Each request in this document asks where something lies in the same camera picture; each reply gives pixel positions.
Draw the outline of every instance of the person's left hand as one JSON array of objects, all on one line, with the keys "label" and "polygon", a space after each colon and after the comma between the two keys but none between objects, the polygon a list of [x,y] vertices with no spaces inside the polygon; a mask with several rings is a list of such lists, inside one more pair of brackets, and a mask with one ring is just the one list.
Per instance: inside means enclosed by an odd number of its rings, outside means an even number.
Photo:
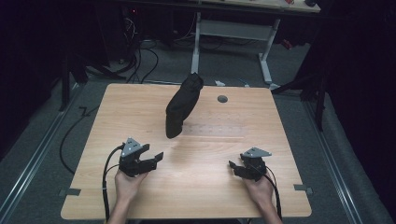
[{"label": "person's left hand", "polygon": [[131,203],[137,195],[140,184],[149,173],[136,177],[129,177],[123,171],[118,170],[116,180],[117,202]]}]

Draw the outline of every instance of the black fabric object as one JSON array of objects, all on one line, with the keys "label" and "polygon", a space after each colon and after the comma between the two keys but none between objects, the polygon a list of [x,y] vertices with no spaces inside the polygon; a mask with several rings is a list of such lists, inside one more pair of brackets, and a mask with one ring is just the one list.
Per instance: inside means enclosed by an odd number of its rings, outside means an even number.
[{"label": "black fabric object", "polygon": [[180,86],[166,107],[166,136],[174,138],[182,131],[183,121],[189,116],[198,102],[204,81],[193,73]]}]

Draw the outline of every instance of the wooden table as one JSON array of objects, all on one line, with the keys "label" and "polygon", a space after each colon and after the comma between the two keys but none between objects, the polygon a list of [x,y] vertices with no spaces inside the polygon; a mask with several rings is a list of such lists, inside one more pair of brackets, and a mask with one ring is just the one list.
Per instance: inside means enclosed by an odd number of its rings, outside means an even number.
[{"label": "wooden table", "polygon": [[[102,173],[111,150],[127,137],[150,143],[141,160],[164,152],[144,180],[128,218],[259,217],[255,204],[228,161],[251,147],[272,152],[264,158],[276,176],[284,217],[307,217],[311,208],[271,92],[263,88],[204,86],[196,107],[174,139],[165,135],[165,108],[179,86],[110,84],[66,197],[65,219],[103,219]],[[218,101],[219,95],[228,98]],[[116,153],[111,164],[117,164]],[[110,209],[115,203],[113,169],[107,175]]]}]

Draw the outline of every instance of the gray carpet floor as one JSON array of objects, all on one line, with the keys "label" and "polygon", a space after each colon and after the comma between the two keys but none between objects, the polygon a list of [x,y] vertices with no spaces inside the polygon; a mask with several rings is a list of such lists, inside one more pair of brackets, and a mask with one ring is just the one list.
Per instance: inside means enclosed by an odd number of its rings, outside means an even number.
[{"label": "gray carpet floor", "polygon": [[[147,48],[153,46],[153,43],[148,42],[145,45]],[[213,46],[216,46],[216,43],[204,47],[213,48]],[[215,80],[219,80],[226,86],[244,86],[243,81],[245,81],[251,87],[268,88],[263,82],[257,55],[243,51],[230,52],[233,47],[234,45],[229,44],[222,45],[216,50],[201,51],[199,74],[205,80],[205,85],[213,86]],[[192,46],[175,45],[168,48],[158,44],[152,50],[158,54],[159,62],[147,77],[147,82],[155,80],[180,83],[186,78],[191,70]],[[308,50],[308,45],[290,50],[273,45],[268,64],[274,83],[282,85],[292,81]],[[150,51],[142,49],[141,52],[142,64],[137,73],[140,78],[156,63],[156,57]],[[119,66],[121,65],[114,63],[112,69],[117,69]],[[53,136],[49,150],[34,173],[33,179],[15,209],[12,209],[8,223],[103,223],[103,220],[70,221],[61,218],[64,197],[59,196],[59,191],[70,186],[73,176],[61,164],[59,151],[67,131],[81,118],[80,107],[86,106],[90,110],[98,106],[106,86],[115,82],[122,81],[90,76],[86,85],[78,87],[79,92],[74,98],[75,101],[64,116],[60,129]],[[315,102],[301,102],[298,93],[298,91],[286,91],[274,95],[274,98],[303,183],[313,190],[312,194],[307,195],[312,207],[312,215],[301,218],[285,217],[284,223],[350,223],[321,150],[316,127],[306,111],[305,104]],[[0,202],[6,201],[24,167],[45,136],[46,130],[59,114],[60,106],[61,86],[57,85],[53,89],[52,97],[32,116],[29,126],[0,163],[2,180]],[[95,112],[92,112],[65,138],[64,160],[73,170],[78,165],[94,118]],[[393,223],[356,159],[328,96],[323,128],[323,134],[358,208],[361,223]],[[255,219],[253,223],[262,223],[262,221]]]}]

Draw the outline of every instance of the forearm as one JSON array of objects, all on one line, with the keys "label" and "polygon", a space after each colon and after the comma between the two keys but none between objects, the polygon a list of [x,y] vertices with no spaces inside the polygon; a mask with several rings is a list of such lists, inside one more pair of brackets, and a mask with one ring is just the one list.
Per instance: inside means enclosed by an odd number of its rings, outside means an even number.
[{"label": "forearm", "polygon": [[107,224],[124,224],[128,216],[129,205],[129,202],[117,201]]},{"label": "forearm", "polygon": [[282,220],[271,203],[258,203],[258,208],[266,224],[281,224]]}]

